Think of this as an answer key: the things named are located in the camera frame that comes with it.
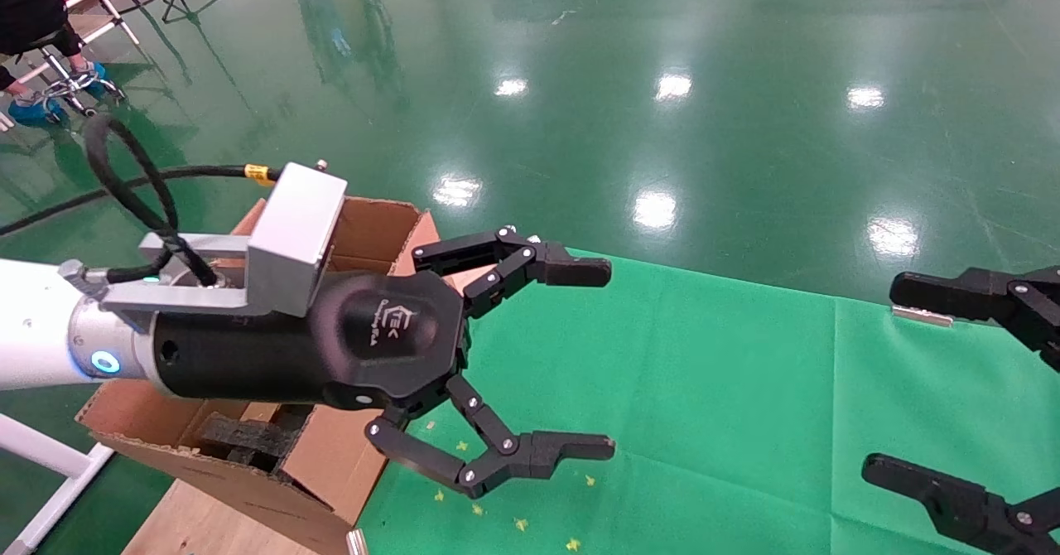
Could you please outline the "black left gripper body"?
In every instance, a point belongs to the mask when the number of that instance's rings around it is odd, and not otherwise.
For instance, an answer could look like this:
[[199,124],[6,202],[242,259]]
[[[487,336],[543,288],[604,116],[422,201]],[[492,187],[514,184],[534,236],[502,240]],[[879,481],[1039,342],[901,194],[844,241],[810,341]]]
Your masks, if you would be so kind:
[[159,314],[154,361],[183,398],[429,411],[469,341],[465,303],[443,279],[344,272],[303,317]]

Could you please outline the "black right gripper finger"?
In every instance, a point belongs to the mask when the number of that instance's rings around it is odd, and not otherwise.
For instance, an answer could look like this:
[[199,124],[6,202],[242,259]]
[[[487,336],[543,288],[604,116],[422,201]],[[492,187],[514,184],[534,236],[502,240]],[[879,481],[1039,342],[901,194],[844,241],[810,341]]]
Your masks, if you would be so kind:
[[1018,503],[951,475],[885,454],[866,456],[863,480],[916,500],[936,532],[990,554],[1058,554],[1059,488]]
[[894,278],[889,297],[915,307],[961,320],[995,321],[1019,343],[1059,370],[1059,269],[1006,274],[968,268],[957,278],[903,272]]

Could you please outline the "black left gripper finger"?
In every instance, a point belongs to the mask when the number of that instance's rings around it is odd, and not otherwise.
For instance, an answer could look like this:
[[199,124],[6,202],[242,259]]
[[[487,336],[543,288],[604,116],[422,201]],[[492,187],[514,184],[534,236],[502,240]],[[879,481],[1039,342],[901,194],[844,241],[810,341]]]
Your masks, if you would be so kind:
[[616,443],[606,435],[542,430],[513,433],[461,374],[446,381],[443,394],[484,442],[481,456],[465,463],[413,437],[402,429],[409,415],[392,405],[367,424],[366,437],[393,463],[465,497],[484,497],[516,477],[548,480],[566,458],[606,461],[614,456]]
[[560,243],[529,240],[511,226],[421,245],[412,250],[412,261],[418,272],[439,278],[484,268],[484,274],[462,288],[463,312],[472,318],[484,316],[531,282],[605,287],[612,279],[610,259],[575,257]]

